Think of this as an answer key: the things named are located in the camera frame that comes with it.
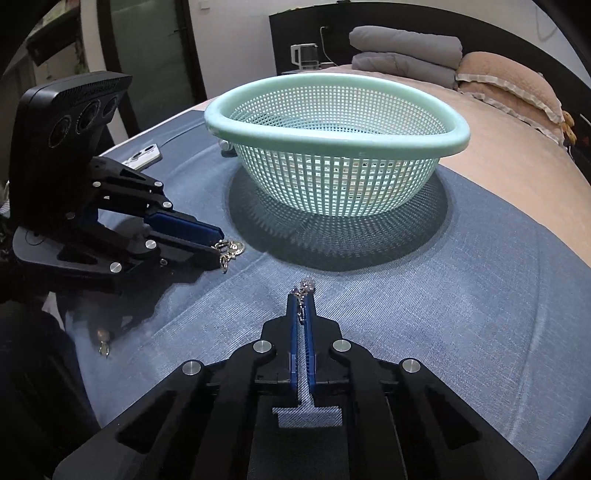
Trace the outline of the silver chain charm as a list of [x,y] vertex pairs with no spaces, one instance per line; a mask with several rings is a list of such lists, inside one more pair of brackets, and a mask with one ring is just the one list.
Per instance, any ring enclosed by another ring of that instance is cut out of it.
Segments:
[[310,276],[301,279],[301,282],[294,287],[293,295],[297,299],[297,319],[301,325],[304,325],[305,318],[307,318],[307,307],[305,301],[308,296],[315,294],[315,279]]

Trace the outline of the white phone with case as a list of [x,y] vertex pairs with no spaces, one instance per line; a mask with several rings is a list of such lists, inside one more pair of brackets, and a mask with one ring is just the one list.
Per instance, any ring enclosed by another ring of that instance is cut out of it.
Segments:
[[141,171],[159,162],[162,158],[157,144],[150,144],[137,151],[122,162],[124,166],[132,170]]

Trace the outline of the small gold earring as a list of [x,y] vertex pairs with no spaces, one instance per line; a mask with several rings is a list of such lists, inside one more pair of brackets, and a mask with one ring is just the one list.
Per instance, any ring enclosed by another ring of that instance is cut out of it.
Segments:
[[107,358],[110,355],[110,332],[106,329],[99,328],[96,336],[98,340],[98,352],[101,356]]

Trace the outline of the blue cloth mat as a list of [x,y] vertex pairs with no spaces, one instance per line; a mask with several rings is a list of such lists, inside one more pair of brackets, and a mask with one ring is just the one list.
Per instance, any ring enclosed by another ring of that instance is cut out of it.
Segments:
[[[107,423],[181,362],[225,359],[315,279],[315,305],[375,356],[414,357],[548,478],[590,417],[590,264],[546,227],[450,169],[369,220],[283,207],[224,157],[198,111],[114,148],[157,144],[148,174],[180,211],[245,251],[228,272],[159,267],[120,292],[58,301],[90,403]],[[110,355],[96,332],[110,332]]]

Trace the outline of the dark glass door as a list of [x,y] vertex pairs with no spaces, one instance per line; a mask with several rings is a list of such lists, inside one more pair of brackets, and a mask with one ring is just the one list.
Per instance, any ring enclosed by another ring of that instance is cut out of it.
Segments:
[[134,136],[206,99],[187,0],[98,1],[108,71],[132,77],[119,104]]

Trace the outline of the mint green plastic basket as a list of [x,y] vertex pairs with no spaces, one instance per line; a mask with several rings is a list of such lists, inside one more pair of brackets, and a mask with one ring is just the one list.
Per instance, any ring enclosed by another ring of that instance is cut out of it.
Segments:
[[442,100],[351,74],[254,81],[211,101],[204,121],[264,193],[332,217],[406,204],[439,161],[463,152],[471,138],[464,117]]

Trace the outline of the white electric kettle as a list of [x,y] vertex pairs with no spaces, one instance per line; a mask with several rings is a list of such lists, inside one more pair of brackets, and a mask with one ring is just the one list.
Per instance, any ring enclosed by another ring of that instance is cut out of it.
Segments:
[[290,62],[300,70],[318,70],[318,45],[315,43],[294,44],[290,46]]

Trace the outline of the lower grey folded quilt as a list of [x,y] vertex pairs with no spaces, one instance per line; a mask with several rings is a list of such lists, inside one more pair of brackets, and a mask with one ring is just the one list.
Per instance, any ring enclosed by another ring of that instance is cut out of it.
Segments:
[[457,88],[456,73],[453,69],[398,53],[359,53],[353,56],[352,68],[411,78],[448,89]]

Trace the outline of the grey folded quilt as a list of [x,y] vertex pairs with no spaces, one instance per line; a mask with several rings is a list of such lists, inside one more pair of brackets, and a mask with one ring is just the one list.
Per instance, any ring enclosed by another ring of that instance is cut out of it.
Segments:
[[411,78],[448,89],[457,88],[456,73],[453,69],[398,53],[359,53],[353,56],[352,68]]
[[463,58],[458,37],[382,26],[355,27],[349,32],[349,44],[361,52],[397,53],[451,69],[456,69]]

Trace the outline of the beige bed blanket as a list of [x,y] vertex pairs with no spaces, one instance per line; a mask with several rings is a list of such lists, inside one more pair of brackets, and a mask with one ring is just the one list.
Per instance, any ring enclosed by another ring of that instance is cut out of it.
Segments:
[[450,169],[546,227],[581,259],[590,257],[590,186],[566,150],[511,116],[441,86],[379,73],[335,67],[315,73],[351,74],[394,81],[428,93],[460,113],[471,138],[461,153],[444,157],[424,187],[406,204],[377,215],[332,217],[369,220],[416,202],[435,174]]

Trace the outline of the upper grey folded quilt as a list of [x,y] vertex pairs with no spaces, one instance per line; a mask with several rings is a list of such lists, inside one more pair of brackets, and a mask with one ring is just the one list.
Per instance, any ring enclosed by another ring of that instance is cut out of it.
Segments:
[[382,26],[355,27],[349,32],[349,44],[361,52],[397,53],[451,69],[456,69],[463,58],[458,37]]

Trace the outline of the brown teddy bear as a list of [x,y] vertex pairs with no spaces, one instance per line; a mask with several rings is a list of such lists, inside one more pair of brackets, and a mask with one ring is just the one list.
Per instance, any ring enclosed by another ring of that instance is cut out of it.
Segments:
[[573,131],[575,125],[573,117],[565,110],[562,111],[563,122],[561,123],[561,129],[565,139],[570,145],[575,145],[577,137]]

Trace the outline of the pink ruffled pillow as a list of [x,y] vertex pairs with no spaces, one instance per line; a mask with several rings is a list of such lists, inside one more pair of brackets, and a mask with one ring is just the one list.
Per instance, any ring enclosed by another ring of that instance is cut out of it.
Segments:
[[541,74],[498,54],[472,52],[462,59],[456,80],[462,93],[563,144],[566,120],[562,104]]

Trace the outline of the black headboard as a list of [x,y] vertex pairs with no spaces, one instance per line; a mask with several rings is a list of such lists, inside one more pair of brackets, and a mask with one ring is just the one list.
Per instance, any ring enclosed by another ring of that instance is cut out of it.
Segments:
[[349,44],[355,27],[374,25],[458,37],[463,52],[496,53],[539,72],[574,119],[578,138],[590,134],[590,88],[541,48],[490,23],[443,9],[391,2],[329,3],[295,8],[269,16],[276,72],[290,69],[290,46],[315,43],[322,60],[352,62],[358,51]]

